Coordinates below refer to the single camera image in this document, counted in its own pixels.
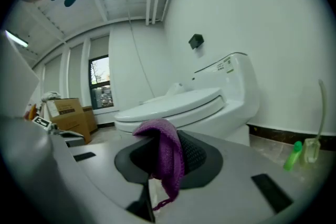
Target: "toilet tank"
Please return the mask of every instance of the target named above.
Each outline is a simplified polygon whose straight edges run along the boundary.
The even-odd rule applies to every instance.
[[[248,114],[259,109],[259,89],[248,55],[235,52],[194,73],[194,90],[221,88],[225,100],[241,101]]]

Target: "wall-mounted black box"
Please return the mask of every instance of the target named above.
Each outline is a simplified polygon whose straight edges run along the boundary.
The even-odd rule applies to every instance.
[[[189,44],[192,49],[198,48],[200,45],[203,44],[203,42],[204,42],[203,36],[200,34],[193,35],[191,40],[189,40]]]

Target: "purple cloth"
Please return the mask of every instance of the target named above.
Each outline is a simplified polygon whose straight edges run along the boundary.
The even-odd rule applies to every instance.
[[[153,210],[158,210],[176,199],[184,176],[184,161],[180,139],[176,128],[164,119],[143,122],[133,135],[153,135],[159,133],[160,143],[156,169],[152,176],[161,180],[169,199],[161,201]]]

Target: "fluorescent light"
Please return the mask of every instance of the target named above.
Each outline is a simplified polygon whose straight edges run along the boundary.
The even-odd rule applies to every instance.
[[[6,33],[6,36],[8,38],[10,38],[12,41],[24,46],[24,47],[28,47],[28,43],[23,41],[22,39],[19,39],[18,37],[14,36],[12,33],[8,32],[8,31],[5,31]]]

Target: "toilet brush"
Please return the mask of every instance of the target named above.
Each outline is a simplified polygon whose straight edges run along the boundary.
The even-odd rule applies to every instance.
[[[322,95],[322,120],[321,120],[318,135],[315,138],[305,139],[305,142],[303,144],[302,153],[300,156],[300,163],[303,166],[309,163],[316,162],[319,156],[319,150],[321,146],[319,138],[322,133],[324,120],[325,120],[325,114],[327,112],[327,91],[321,79],[319,79],[319,85],[320,85],[320,90],[321,90],[321,95]]]

